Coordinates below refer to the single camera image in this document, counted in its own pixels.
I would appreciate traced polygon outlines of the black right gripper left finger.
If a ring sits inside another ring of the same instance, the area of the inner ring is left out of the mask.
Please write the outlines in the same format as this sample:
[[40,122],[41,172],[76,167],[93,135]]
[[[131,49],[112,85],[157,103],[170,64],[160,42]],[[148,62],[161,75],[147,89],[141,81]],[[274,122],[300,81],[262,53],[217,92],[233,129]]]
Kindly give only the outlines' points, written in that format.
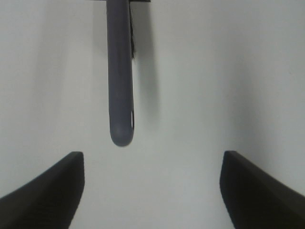
[[71,152],[32,181],[1,197],[2,229],[67,229],[84,190],[84,155]]

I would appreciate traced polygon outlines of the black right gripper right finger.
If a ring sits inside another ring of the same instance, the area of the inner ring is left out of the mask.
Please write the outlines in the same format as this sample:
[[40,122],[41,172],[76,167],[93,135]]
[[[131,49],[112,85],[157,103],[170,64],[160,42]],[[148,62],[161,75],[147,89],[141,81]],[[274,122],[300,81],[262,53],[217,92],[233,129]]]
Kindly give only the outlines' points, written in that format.
[[236,151],[225,151],[220,192],[236,229],[303,229],[305,197]]

